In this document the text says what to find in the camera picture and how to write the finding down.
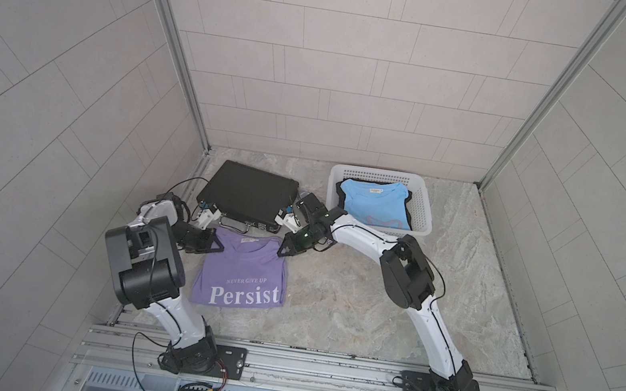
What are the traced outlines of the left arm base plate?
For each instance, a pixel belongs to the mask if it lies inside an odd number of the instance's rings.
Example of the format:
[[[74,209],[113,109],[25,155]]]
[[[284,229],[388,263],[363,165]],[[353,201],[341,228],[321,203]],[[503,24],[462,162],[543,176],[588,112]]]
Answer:
[[[157,359],[159,367],[171,374],[189,374],[202,377],[227,376],[239,381],[247,361],[245,348],[232,346],[212,346],[202,341],[187,348],[169,348]]]

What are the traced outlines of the purple t-shirt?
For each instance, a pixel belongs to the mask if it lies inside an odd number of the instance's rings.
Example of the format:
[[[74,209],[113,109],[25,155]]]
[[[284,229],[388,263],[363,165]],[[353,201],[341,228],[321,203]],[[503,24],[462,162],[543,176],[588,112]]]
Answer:
[[[284,306],[287,264],[278,254],[282,240],[218,229],[222,252],[205,255],[190,300],[215,308],[271,309]]]

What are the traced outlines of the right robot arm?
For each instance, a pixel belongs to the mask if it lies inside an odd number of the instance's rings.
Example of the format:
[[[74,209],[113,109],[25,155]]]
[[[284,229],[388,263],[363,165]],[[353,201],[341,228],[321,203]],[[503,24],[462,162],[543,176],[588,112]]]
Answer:
[[[410,317],[428,355],[426,373],[402,371],[392,383],[403,391],[480,391],[468,362],[455,347],[438,307],[438,275],[416,238],[370,228],[345,210],[328,210],[312,193],[278,211],[289,228],[278,254],[291,257],[315,250],[319,242],[342,244],[379,264],[387,296]]]

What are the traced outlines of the white plastic basket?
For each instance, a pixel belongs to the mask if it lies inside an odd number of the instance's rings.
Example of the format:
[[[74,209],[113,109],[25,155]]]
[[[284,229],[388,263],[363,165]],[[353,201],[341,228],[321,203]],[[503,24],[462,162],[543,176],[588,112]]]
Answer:
[[[405,232],[403,230],[380,227],[380,230],[384,233],[397,236],[411,234],[420,238],[428,236],[433,230],[431,201],[423,177],[396,170],[390,171],[356,165],[336,164],[331,169],[330,178],[327,181],[328,187],[325,202],[329,209],[339,205],[340,199],[336,188],[337,183],[346,179],[387,184],[401,183],[410,191],[412,198],[406,203],[406,209],[411,217],[411,230]]]

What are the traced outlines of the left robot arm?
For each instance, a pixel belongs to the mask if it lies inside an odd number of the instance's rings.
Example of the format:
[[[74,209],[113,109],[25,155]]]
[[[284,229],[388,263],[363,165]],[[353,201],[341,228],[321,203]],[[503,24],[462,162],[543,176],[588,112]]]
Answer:
[[[133,221],[104,236],[117,300],[165,328],[170,343],[158,362],[175,375],[207,374],[218,360],[212,329],[183,293],[181,253],[215,254],[224,245],[215,229],[200,229],[191,218],[187,204],[168,192],[143,203]]]

